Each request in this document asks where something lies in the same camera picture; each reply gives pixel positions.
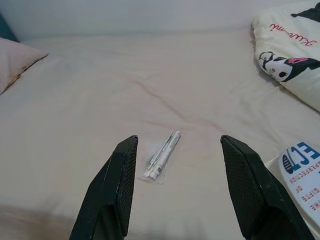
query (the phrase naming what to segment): white bedsheet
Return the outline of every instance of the white bedsheet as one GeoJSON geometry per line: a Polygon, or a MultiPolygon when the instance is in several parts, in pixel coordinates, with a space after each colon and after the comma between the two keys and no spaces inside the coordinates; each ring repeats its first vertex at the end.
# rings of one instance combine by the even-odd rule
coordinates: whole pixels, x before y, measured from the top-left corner
{"type": "Polygon", "coordinates": [[[138,175],[179,129],[164,184],[135,181],[127,239],[240,239],[220,136],[264,162],[299,141],[320,149],[319,113],[260,76],[251,41],[243,28],[27,42],[50,55],[0,96],[0,238],[68,239],[118,142],[139,136],[138,175]]]}

